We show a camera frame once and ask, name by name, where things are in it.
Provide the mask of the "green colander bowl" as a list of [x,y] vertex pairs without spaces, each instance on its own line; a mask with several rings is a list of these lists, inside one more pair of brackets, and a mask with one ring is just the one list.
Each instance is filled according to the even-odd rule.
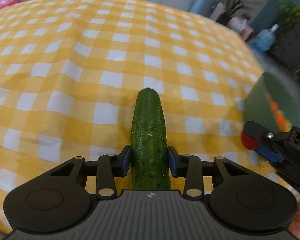
[[[277,102],[279,111],[285,115],[284,130],[278,127],[269,101]],[[300,115],[295,100],[289,94],[283,83],[270,72],[264,72],[250,91],[244,104],[243,120],[255,121],[273,132],[288,132],[295,126],[300,128]]]

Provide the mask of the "pink box on console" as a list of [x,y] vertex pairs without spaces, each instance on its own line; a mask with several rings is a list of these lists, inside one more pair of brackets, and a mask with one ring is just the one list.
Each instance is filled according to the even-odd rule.
[[20,0],[0,0],[0,9],[9,7],[19,2]]

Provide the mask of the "yellow white checkered tablecloth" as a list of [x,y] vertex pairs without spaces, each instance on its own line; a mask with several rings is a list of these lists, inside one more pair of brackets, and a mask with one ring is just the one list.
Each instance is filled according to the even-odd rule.
[[36,0],[0,10],[0,230],[15,187],[81,155],[130,143],[136,96],[160,95],[167,142],[222,155],[279,184],[240,139],[263,70],[242,39],[207,18],[139,0]]

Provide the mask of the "green cucumber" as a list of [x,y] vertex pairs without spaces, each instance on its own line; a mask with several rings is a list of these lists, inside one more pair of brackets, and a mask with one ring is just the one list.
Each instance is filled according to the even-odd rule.
[[145,88],[139,91],[131,130],[131,173],[133,189],[171,189],[164,113],[159,94]]

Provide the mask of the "dark grey drawer cabinet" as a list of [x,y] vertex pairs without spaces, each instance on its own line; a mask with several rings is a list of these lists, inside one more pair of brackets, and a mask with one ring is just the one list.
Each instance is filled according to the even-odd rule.
[[296,68],[300,65],[300,23],[276,40],[271,55],[286,67]]

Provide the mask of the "orange mandarin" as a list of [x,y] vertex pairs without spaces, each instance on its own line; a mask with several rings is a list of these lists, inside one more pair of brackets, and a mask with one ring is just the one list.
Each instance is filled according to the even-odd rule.
[[273,101],[273,100],[270,100],[269,101],[269,105],[270,105],[270,109],[273,111],[273,112],[276,112],[279,110],[279,106],[277,104],[277,102]]
[[275,116],[275,120],[278,124],[278,127],[281,130],[284,130],[285,125],[286,125],[286,119],[285,119],[284,113],[282,111],[277,111],[274,113],[274,116]]

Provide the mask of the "blue grey trash bin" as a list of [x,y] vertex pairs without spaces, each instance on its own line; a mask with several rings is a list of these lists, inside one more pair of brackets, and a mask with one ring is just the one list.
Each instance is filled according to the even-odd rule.
[[193,0],[189,12],[204,17],[210,17],[220,1],[221,0]]

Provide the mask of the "red cherry tomato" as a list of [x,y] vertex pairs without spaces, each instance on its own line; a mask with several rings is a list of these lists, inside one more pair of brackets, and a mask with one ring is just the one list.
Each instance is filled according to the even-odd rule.
[[247,150],[251,151],[254,151],[258,148],[258,146],[260,146],[260,143],[255,139],[247,136],[244,130],[242,130],[241,132],[241,142]]

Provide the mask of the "trailing green pothos plant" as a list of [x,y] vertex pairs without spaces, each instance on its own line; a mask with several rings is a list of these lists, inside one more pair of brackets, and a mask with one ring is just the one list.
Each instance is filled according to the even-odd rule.
[[300,5],[289,0],[279,0],[279,14],[277,23],[279,25],[277,33],[283,35],[292,29],[296,24],[300,24]]

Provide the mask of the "blue water jug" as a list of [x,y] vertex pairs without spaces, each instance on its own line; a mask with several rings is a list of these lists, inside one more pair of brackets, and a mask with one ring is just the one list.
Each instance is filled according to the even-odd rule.
[[275,32],[279,25],[274,24],[270,29],[262,29],[252,41],[252,48],[260,54],[268,51],[276,40]]

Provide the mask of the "pink small heater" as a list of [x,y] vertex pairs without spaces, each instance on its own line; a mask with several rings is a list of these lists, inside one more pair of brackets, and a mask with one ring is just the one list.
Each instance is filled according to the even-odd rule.
[[244,41],[248,41],[253,34],[254,30],[249,25],[246,25],[240,33],[240,36],[243,38]]

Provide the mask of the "white plastic bag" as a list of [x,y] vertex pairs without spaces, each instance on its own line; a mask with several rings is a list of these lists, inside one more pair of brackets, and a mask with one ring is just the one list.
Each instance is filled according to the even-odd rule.
[[242,19],[240,17],[233,17],[228,22],[228,27],[235,31],[236,33],[240,34],[247,26],[247,19]]

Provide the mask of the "potted long leaf plant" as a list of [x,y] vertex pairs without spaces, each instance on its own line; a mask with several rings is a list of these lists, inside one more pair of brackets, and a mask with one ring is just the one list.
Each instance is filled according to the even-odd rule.
[[218,23],[227,26],[232,16],[239,10],[251,10],[252,2],[248,0],[225,0],[224,12],[217,18]]

